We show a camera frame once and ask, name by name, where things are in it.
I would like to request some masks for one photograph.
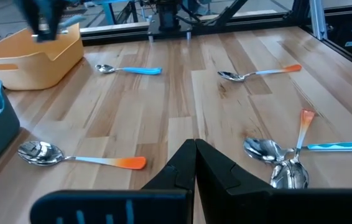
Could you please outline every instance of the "blue spoon handle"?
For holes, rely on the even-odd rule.
[[[145,74],[145,75],[158,75],[162,72],[162,68],[122,68],[125,72],[133,72],[138,74]]]
[[[307,146],[307,148],[310,151],[319,152],[352,152],[352,142],[310,144]]]

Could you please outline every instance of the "gradient spoon handle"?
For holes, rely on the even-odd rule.
[[[275,70],[266,70],[266,71],[259,71],[256,72],[256,75],[264,75],[264,74],[274,74],[274,73],[284,73],[284,72],[297,72],[302,69],[301,65],[291,65],[282,69],[275,69]]]
[[[336,142],[327,144],[309,144],[307,149],[319,152],[352,152],[352,142]]]
[[[145,74],[145,75],[158,75],[162,72],[162,68],[131,68],[131,67],[126,67],[126,68],[122,68],[122,71]]]
[[[142,169],[146,165],[145,157],[131,157],[120,159],[94,158],[94,157],[68,157],[69,160],[92,162],[97,164],[116,166],[125,169]]]

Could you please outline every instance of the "tan plastic bin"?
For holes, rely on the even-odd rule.
[[[0,41],[0,80],[10,90],[41,90],[56,85],[83,57],[79,24],[56,41],[35,43],[24,29]]]

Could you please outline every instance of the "wooden table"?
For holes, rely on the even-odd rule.
[[[94,66],[163,67],[160,76]],[[299,63],[301,72],[221,79]],[[302,108],[317,112],[305,144],[352,141],[352,63],[297,27],[87,47],[57,86],[8,94],[22,124],[0,158],[0,223],[27,223],[35,200],[59,189],[139,189],[188,138],[202,138],[268,181],[272,167],[242,150],[246,136],[294,147]],[[28,140],[51,142],[67,155],[146,156],[144,170],[82,162],[27,164],[16,154]],[[303,152],[310,187],[352,187],[352,153]],[[195,221],[204,223],[199,200]]]

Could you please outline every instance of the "handle cutout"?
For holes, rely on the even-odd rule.
[[[0,70],[17,70],[19,67],[16,64],[0,64]]]

